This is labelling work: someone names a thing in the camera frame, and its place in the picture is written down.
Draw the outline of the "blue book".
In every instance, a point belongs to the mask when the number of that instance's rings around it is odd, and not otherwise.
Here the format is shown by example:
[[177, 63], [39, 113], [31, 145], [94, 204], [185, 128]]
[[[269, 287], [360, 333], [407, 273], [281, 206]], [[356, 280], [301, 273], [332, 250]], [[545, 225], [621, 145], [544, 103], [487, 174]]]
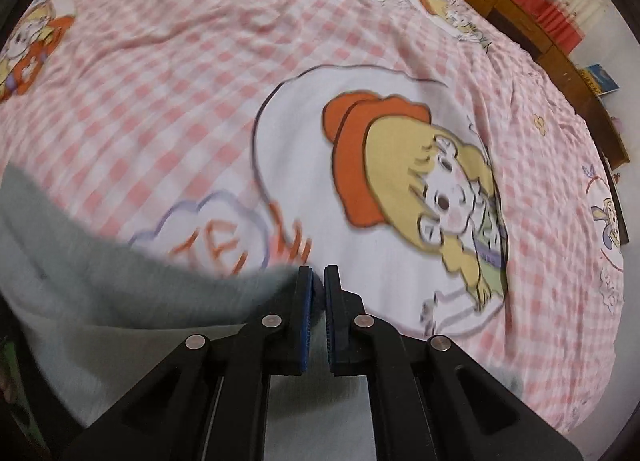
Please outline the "blue book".
[[597, 97], [610, 95], [620, 89], [620, 86], [617, 85], [600, 63], [588, 65], [579, 69], [578, 72]]

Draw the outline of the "pink checkered cartoon bedsheet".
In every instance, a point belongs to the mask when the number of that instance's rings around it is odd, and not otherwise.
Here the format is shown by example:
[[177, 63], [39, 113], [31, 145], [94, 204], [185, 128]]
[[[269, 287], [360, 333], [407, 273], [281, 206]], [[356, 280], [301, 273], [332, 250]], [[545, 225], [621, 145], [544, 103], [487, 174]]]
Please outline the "pink checkered cartoon bedsheet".
[[38, 0], [1, 49], [8, 166], [203, 277], [335, 264], [561, 432], [610, 379], [624, 266], [597, 146], [462, 0]]

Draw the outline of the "grey knit pants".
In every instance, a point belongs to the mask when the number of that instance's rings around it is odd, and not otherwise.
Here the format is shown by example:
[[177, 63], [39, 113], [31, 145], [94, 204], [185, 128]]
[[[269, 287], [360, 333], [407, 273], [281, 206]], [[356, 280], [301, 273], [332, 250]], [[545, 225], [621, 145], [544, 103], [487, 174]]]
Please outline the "grey knit pants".
[[[192, 334], [231, 337], [299, 267], [209, 278], [85, 233], [15, 166], [1, 181], [1, 300], [26, 393], [56, 459]], [[365, 377], [329, 366], [324, 271], [307, 370], [271, 377], [261, 460], [379, 460]]]

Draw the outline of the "low wooden cabinet row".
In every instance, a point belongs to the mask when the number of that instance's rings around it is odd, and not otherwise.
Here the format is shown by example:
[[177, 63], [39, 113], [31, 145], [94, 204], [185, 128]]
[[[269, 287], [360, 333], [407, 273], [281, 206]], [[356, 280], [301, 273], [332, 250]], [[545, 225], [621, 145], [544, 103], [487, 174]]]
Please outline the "low wooden cabinet row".
[[513, 0], [465, 0], [482, 17], [526, 50], [562, 91], [577, 114], [582, 116], [598, 148], [611, 167], [629, 163], [623, 139], [601, 97], [593, 94], [570, 60], [538, 22]]

